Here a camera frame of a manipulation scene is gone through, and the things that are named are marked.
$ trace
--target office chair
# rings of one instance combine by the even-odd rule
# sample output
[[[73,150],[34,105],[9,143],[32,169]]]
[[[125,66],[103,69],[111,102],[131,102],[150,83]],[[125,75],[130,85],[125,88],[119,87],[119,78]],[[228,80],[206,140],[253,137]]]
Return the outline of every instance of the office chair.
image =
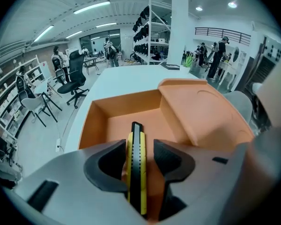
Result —
[[[74,96],[67,101],[67,105],[70,105],[70,102],[75,99],[74,107],[77,109],[76,106],[77,100],[79,97],[85,97],[86,95],[83,94],[85,91],[89,91],[89,89],[82,90],[80,89],[81,86],[85,83],[85,76],[82,73],[82,65],[83,65],[84,55],[79,54],[79,51],[76,50],[70,54],[70,79],[71,81],[65,85],[62,85],[58,88],[57,92],[61,94],[65,94],[68,92],[73,91],[75,94]]]
[[[52,63],[55,70],[55,78],[62,85],[65,85],[66,74],[65,71],[61,68],[60,60],[57,57],[52,58]]]

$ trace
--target person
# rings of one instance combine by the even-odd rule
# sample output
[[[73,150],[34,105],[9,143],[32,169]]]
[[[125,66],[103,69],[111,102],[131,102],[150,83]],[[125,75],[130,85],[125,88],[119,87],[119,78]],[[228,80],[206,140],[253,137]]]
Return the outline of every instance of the person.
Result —
[[[111,67],[118,67],[118,50],[112,45],[112,43],[107,43],[107,59],[109,60]]]
[[[70,82],[69,74],[68,74],[68,72],[67,72],[67,66],[66,66],[67,60],[66,60],[64,54],[59,51],[58,46],[55,46],[55,47],[53,48],[53,55],[51,56],[51,60],[52,60],[53,57],[56,57],[56,58],[59,59],[61,68],[62,68],[62,69],[64,70],[64,72],[65,72],[65,79],[66,79],[66,82],[67,82],[67,83]]]
[[[201,67],[204,62],[204,57],[207,56],[207,49],[205,47],[205,43],[201,43],[200,51],[199,51],[199,66]]]
[[[85,46],[82,46],[81,52],[84,55],[84,57],[89,57],[89,50]]]
[[[200,52],[200,46],[198,45],[197,46],[197,50],[195,51],[195,53],[196,53],[196,62],[197,62],[198,57],[199,57],[199,52]]]
[[[214,53],[216,45],[217,45],[217,43],[214,42],[214,45],[213,45],[213,47],[212,47],[212,49],[211,49],[211,52],[212,52],[212,53]]]
[[[103,44],[103,48],[104,48],[104,54],[105,54],[105,58],[106,58],[106,60],[107,60],[107,67],[108,67],[108,64],[109,64],[109,58],[107,58],[107,44],[109,43],[109,38],[108,37],[106,37],[105,38],[105,42],[104,42],[104,44]]]
[[[19,72],[16,74],[16,84],[17,84],[17,89],[18,93],[20,91],[26,91],[28,98],[35,98],[36,96],[33,94],[31,91],[30,87],[28,84],[31,86],[32,89],[35,89],[35,85],[30,81],[28,78],[28,75],[25,73],[25,68],[24,66],[20,66]]]
[[[210,79],[214,79],[214,75],[217,71],[217,68],[219,67],[222,56],[227,56],[226,43],[229,43],[229,39],[227,37],[223,37],[222,40],[219,41],[219,43],[215,46],[214,60],[207,75],[207,77]]]

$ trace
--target cable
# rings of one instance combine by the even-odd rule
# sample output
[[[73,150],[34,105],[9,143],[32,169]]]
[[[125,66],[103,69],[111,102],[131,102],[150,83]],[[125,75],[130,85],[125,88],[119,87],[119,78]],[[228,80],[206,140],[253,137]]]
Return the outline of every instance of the cable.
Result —
[[[64,132],[63,132],[62,136],[64,136],[65,131],[66,131],[66,128],[67,128],[67,126],[68,126],[68,124],[69,124],[69,121],[70,121],[70,119],[71,119],[71,117],[72,117],[73,113],[75,112],[75,110],[76,110],[76,109],[74,108],[74,109],[73,109],[73,111],[72,111],[72,113],[71,113],[71,115],[70,115],[70,117],[69,117],[69,120],[67,121],[67,124],[66,124],[65,130],[64,130]]]
[[[62,146],[57,146],[58,148],[61,148],[64,152],[65,152],[65,150],[62,148]]]

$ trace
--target orange tray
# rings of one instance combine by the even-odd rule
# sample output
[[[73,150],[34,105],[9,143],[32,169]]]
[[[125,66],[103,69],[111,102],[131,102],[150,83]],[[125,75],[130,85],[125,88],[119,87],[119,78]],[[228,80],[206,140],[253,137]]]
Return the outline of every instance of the orange tray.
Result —
[[[133,121],[143,125],[146,135],[147,211],[152,222],[158,221],[164,187],[154,161],[154,139],[230,152],[254,137],[239,112],[206,80],[165,79],[157,90],[93,101],[79,149],[127,139]]]

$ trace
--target glass window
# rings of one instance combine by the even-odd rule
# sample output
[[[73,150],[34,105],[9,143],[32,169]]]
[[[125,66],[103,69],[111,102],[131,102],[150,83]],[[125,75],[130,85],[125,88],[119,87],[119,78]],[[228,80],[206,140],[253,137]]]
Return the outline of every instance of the glass window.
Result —
[[[104,32],[98,32],[85,37],[80,38],[81,48],[87,48],[90,54],[102,51],[104,52],[104,42],[105,39],[109,38],[115,48],[118,48],[121,51],[121,38],[120,30],[110,30]]]

